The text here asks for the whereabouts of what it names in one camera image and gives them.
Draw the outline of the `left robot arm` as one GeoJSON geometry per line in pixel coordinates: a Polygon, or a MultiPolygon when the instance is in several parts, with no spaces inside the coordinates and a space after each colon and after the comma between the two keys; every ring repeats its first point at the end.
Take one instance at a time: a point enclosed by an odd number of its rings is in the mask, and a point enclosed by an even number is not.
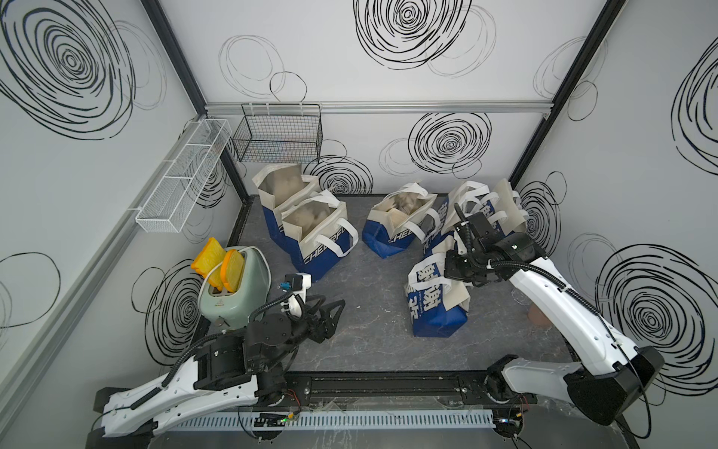
{"type": "Polygon", "coordinates": [[[287,368],[305,340],[334,336],[346,306],[321,295],[287,293],[254,310],[242,329],[207,335],[169,372],[140,387],[106,387],[95,395],[99,417],[88,448],[146,448],[192,419],[232,407],[274,406],[290,389],[287,368]]]}

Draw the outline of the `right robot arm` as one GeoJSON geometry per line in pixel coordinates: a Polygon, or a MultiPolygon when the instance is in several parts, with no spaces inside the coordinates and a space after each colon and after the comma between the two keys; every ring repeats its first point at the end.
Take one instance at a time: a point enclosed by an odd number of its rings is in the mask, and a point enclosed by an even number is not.
{"type": "Polygon", "coordinates": [[[574,290],[529,235],[501,237],[481,213],[458,215],[454,232],[465,252],[446,254],[447,278],[487,284],[495,275],[523,292],[562,334],[578,359],[538,362],[506,355],[484,379],[488,396],[507,402],[522,394],[562,400],[608,426],[643,396],[663,368],[652,346],[639,347],[574,290]]]}

